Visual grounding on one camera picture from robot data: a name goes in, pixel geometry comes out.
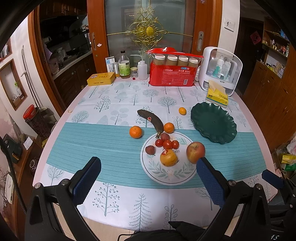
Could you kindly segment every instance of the brown banana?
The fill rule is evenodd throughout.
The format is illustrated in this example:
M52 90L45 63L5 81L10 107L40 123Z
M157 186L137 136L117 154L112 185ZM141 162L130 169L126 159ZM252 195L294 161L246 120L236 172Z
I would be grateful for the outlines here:
M163 133L163 123L159 117L148 110L138 110L137 112L139 116L145 118L153 124L155 130L157 131L156 138L159 138L161 133Z

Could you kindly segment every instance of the small red cap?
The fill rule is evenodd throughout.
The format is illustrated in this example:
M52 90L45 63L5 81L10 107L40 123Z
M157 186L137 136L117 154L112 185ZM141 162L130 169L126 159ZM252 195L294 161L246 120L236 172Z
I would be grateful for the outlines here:
M26 119L32 119L36 115L35 107L34 105L30 105L29 108L25 111L24 115L22 116L24 120Z

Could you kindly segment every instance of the tablecloth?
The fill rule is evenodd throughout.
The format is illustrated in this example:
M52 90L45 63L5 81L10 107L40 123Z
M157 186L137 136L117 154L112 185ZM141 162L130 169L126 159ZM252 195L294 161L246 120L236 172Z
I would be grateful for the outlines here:
M102 161L102 171L79 211L101 223L131 230L170 229L168 221L207 226L219 207L214 205L198 175L180 185L167 186L150 178L141 165L145 141L155 134L138 109L155 113L176 132L205 145L206 158L227 179L261 183L267 199L273 187L262 180L266 169L256 137L231 97L226 111L237 124L237 136L224 145L212 143L194 129L190 110L205 101L206 92L192 87L154 87L148 81L116 80L112 85L89 88L73 109L48 156L40 182L58 184L71 178L92 156ZM185 107L187 114L179 114ZM129 136L133 125L143 129L140 139ZM242 206L238 207L239 215Z

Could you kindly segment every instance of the apple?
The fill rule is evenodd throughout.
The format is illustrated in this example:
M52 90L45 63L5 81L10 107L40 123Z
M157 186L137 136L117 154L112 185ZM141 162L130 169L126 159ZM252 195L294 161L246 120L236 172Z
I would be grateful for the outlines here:
M192 142L187 146L186 155L191 163L196 164L199 158L205 156L205 146L200 142Z

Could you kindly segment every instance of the green scalloped plate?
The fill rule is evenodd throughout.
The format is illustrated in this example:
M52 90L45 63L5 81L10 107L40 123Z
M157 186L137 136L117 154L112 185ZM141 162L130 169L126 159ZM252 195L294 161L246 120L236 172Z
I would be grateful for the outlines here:
M213 103L197 103L191 110L191 120L195 129L212 142L229 143L237 135L233 118Z

